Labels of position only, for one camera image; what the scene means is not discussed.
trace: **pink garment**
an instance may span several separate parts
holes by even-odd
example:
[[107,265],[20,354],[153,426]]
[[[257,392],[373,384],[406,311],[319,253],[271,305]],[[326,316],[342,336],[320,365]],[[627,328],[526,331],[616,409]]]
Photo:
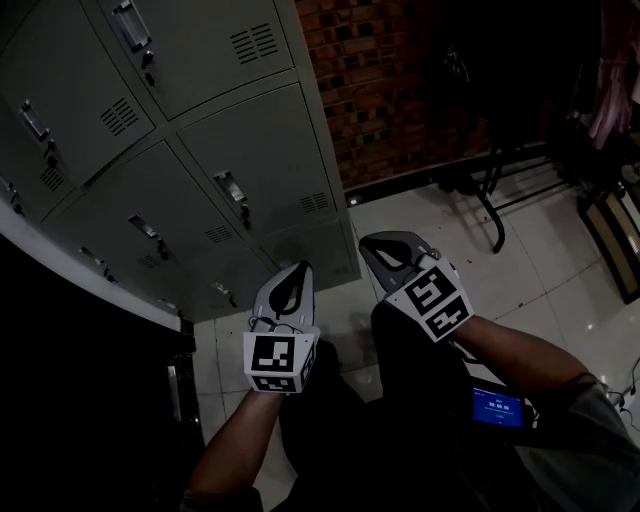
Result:
[[602,1],[602,57],[596,105],[593,114],[581,118],[597,149],[602,149],[611,132],[625,133],[631,122],[635,77],[626,83],[625,70],[631,58],[638,58],[639,18],[638,11],[626,0]]

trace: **person's left arm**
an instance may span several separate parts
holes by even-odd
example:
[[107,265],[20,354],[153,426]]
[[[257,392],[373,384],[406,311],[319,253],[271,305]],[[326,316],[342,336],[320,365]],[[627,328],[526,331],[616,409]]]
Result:
[[275,425],[283,395],[249,391],[209,442],[189,482],[189,493],[227,498],[251,488]]

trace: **sleeve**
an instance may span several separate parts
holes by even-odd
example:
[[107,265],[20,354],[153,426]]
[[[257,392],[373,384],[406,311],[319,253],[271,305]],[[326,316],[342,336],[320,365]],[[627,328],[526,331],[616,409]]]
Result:
[[180,512],[262,512],[260,493],[253,487],[231,498],[203,496],[187,490]]
[[545,447],[516,447],[523,465],[563,510],[632,510],[640,502],[640,450],[602,385],[585,375],[559,395],[540,415]]

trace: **gray metal locker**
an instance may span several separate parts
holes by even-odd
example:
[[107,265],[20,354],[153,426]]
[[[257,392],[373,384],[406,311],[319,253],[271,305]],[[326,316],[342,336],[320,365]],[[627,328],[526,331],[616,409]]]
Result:
[[258,289],[271,276],[251,249],[226,253],[221,258],[201,258],[183,274],[187,289],[180,307],[193,322],[246,311],[253,307]]
[[100,4],[169,119],[293,67],[271,0],[100,0]]
[[0,155],[0,191],[8,202],[20,205],[28,220],[42,221],[73,190],[59,166],[48,166],[1,99]]
[[0,90],[77,185],[153,129],[78,1],[34,8],[2,55]]
[[243,243],[164,141],[111,169],[88,195],[115,229],[150,247],[162,239],[180,265]]
[[261,241],[261,247],[279,268],[303,260],[311,263],[316,291],[354,278],[339,220],[273,234]]
[[108,266],[125,288],[152,301],[164,299],[176,303],[181,297],[181,269],[176,262],[163,261],[155,244],[139,237],[135,230],[114,225],[87,196],[55,218],[46,219],[42,229],[96,272],[103,273]]
[[335,214],[298,84],[263,94],[178,133],[210,181],[256,235]]

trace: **white curved edge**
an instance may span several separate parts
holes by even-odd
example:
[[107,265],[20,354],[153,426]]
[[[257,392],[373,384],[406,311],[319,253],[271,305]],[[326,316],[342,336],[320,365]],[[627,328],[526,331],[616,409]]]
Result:
[[180,319],[176,315],[149,304],[78,263],[24,217],[16,215],[5,201],[0,201],[0,233],[49,270],[89,293],[146,320],[180,330]]

